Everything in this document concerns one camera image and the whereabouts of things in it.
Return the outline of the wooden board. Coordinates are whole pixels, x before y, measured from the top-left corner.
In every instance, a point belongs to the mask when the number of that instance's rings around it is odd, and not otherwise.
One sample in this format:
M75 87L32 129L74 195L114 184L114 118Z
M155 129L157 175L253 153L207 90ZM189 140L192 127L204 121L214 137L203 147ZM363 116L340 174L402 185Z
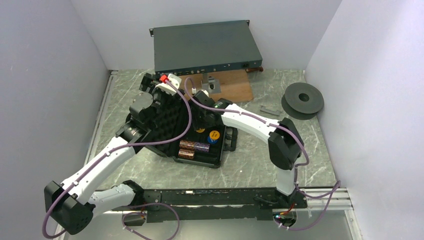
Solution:
M193 79L195 88L197 90L202 89L203 74L192 74L192 75L181 75L180 89L184 88L184 81L190 77ZM254 99L252 88L248 79L248 75L244 69L242 70L231 70L231 71L219 71L208 73L208 77L213 77L219 81L220 93L209 93L209 97L215 102L220 98L224 98L232 101L233 103L250 102ZM188 94L192 93L192 85L187 82L188 93L185 94L185 98L189 100Z

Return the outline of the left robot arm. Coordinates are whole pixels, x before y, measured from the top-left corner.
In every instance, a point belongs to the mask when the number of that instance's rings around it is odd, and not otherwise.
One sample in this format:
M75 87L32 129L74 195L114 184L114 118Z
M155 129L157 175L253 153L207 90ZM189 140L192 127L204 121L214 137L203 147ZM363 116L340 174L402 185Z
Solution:
M75 235L81 232L97 215L109 210L127 206L131 210L143 207L144 190L128 180L117 187L97 192L97 187L120 165L135 156L146 146L164 145L178 141L190 129L192 113L189 102L180 91L182 79L174 74L160 77L156 88L185 104L188 123L179 135L148 142L151 131L140 133L138 126L130 125L121 129L108 145L78 172L61 184L50 182L44 189L46 215L42 224L42 234L47 239L55 239L65 232Z

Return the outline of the grey rack network switch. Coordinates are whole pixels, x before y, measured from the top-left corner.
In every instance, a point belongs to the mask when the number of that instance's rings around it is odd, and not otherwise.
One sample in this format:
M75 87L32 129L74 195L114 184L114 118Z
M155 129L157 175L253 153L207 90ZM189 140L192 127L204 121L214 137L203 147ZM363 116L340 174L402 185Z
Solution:
M177 76L261 67L249 20L154 27L154 71Z

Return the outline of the small grey metal plate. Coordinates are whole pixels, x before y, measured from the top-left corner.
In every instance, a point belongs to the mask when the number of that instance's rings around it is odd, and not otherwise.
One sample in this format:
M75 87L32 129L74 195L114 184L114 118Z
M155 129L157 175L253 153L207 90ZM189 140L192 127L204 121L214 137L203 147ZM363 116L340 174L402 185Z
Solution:
M280 110L271 110L271 109L266 108L263 105L260 106L260 111L267 113L267 114L274 115L274 116L280 116L281 113L282 113Z

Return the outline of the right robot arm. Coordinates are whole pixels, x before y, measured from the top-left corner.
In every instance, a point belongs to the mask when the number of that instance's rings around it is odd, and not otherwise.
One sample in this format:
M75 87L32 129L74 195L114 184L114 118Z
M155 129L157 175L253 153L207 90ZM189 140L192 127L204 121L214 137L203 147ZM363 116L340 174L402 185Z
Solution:
M200 99L198 96L189 98L199 107L217 112L225 126L242 130L267 144L269 159L278 168L276 203L282 208L289 207L295 201L296 161L301 155L307 155L293 121L288 118L281 121L266 118L249 112L235 103L230 104L225 99L212 106L206 106L198 101Z

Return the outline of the orange big blind button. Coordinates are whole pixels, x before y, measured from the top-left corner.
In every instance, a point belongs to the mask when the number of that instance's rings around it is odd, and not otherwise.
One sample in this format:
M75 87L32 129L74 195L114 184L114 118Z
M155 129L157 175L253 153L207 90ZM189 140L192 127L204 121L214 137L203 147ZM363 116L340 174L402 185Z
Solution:
M221 134L220 134L220 132L219 132L218 130L212 130L212 131L209 133L209 138L210 138L212 141L217 141L217 140L220 138L220 136L221 136Z

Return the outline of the silver metal stand bracket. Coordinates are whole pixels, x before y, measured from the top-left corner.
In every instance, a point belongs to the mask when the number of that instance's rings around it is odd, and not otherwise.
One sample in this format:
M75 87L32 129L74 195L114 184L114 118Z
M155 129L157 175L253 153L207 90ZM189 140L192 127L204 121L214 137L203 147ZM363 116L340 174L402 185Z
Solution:
M202 74L201 86L209 95L220 94L222 92L219 80L209 76L208 73Z

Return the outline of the black poker set case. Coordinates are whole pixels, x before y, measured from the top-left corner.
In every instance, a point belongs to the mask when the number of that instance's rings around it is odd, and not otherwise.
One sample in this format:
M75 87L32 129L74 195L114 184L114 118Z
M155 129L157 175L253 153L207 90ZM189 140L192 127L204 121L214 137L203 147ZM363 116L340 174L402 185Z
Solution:
M238 140L238 130L229 126L214 126L205 128L202 133L196 132L193 127L194 120L192 114L192 103L187 108L184 101L180 98L179 110L172 110L174 114L165 123L155 129L143 129L137 126L133 121L126 118L128 124L124 136L129 137L129 143L153 142L147 148L163 158L172 158L178 163L187 163L217 169L221 166L223 152L233 152L236 150ZM208 143L208 137L211 131L220 132L220 138L216 144ZM195 151L195 157L192 160L179 158L178 152L181 149L179 143L181 140L210 144L209 152Z

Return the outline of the blue small blind button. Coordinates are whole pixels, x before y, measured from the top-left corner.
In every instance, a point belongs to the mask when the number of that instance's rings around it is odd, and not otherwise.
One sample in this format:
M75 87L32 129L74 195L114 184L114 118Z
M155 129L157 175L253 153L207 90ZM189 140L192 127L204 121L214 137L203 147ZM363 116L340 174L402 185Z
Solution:
M212 144L212 145L216 144L218 142L217 139L212 139L210 136L207 138L207 141L208 141L209 144Z

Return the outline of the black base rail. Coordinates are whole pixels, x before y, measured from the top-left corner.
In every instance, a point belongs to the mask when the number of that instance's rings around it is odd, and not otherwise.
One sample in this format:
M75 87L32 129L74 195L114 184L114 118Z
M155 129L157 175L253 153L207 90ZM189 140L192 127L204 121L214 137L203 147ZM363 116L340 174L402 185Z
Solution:
M275 187L146 189L142 200L116 211L143 210L148 223L175 220L256 219L271 221L278 212L307 208L295 191L285 196Z

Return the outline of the purple poker chip stack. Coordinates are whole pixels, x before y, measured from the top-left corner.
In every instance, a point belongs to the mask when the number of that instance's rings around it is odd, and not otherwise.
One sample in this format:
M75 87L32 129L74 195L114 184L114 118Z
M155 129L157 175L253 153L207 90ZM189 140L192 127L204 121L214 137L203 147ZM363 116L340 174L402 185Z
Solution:
M194 150L198 151L198 152L208 153L210 151L210 144L202 143L202 142L195 142L194 143Z

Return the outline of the orange brown poker chip stack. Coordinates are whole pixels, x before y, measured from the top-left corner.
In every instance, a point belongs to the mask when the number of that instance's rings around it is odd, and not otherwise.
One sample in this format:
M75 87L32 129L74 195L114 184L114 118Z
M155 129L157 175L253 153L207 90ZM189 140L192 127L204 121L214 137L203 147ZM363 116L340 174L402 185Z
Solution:
M179 142L179 147L181 149L184 149L184 150L194 151L195 150L195 146L196 146L196 143L194 141L181 140Z

